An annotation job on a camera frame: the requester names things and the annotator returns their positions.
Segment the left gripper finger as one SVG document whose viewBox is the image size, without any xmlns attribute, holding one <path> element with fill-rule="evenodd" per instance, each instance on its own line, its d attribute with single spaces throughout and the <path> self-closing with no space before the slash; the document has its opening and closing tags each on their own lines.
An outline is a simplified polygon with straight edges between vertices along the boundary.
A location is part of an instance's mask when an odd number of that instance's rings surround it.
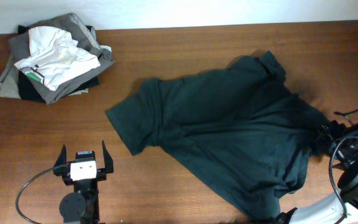
<svg viewBox="0 0 358 224">
<path fill-rule="evenodd" d="M 113 159 L 108 152 L 104 141 L 102 141 L 102 150 L 103 150 L 103 158 L 104 158 L 104 173 L 113 173 L 114 172 L 114 162 Z"/>
<path fill-rule="evenodd" d="M 65 170 L 66 167 L 67 167 L 67 149 L 66 146 L 63 145 L 53 168 L 55 170 Z"/>
</svg>

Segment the dark green t-shirt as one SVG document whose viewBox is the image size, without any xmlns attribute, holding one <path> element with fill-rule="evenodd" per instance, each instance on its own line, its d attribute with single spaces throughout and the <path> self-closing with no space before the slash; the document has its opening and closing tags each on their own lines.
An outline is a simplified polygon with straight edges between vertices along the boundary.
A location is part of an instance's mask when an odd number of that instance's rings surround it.
<svg viewBox="0 0 358 224">
<path fill-rule="evenodd" d="M 255 221 L 306 180 L 328 119 L 285 86 L 273 53 L 177 80 L 146 80 L 106 116 L 131 154 L 158 146 Z"/>
</svg>

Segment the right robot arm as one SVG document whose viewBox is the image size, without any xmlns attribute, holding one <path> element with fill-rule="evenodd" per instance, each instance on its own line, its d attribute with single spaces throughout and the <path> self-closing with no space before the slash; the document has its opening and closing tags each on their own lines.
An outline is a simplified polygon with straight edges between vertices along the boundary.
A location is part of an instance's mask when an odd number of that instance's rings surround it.
<svg viewBox="0 0 358 224">
<path fill-rule="evenodd" d="M 319 143 L 327 147 L 329 181 L 333 193 L 303 208 L 281 213 L 274 223 L 332 224 L 358 222 L 358 123 L 330 122 Z"/>
</svg>

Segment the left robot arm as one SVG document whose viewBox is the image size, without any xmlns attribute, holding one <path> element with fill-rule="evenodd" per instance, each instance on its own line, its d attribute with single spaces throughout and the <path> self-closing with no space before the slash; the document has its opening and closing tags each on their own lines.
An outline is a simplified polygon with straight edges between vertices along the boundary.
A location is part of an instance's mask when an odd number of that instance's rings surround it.
<svg viewBox="0 0 358 224">
<path fill-rule="evenodd" d="M 98 183 L 105 181 L 114 172 L 114 163 L 105 144 L 102 144 L 104 167 L 98 168 L 94 151 L 81 151 L 75 160 L 67 161 L 67 150 L 63 146 L 55 164 L 53 174 L 61 177 L 73 192 L 63 197 L 59 212 L 64 223 L 89 223 L 100 221 Z"/>
</svg>

